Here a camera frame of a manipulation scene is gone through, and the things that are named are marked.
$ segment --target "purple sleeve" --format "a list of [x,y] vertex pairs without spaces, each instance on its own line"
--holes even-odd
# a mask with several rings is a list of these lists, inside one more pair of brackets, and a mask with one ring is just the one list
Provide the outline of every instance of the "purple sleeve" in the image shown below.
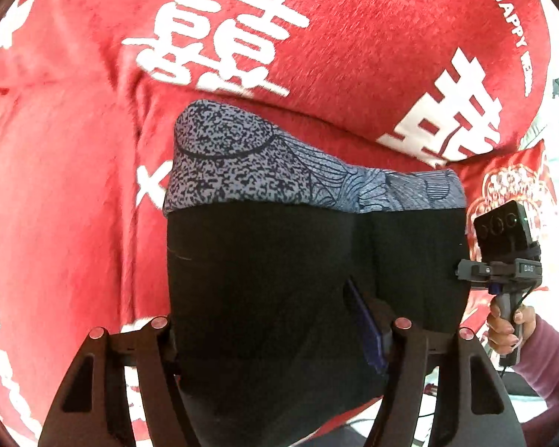
[[513,368],[549,407],[559,401],[559,332],[537,315],[537,327]]

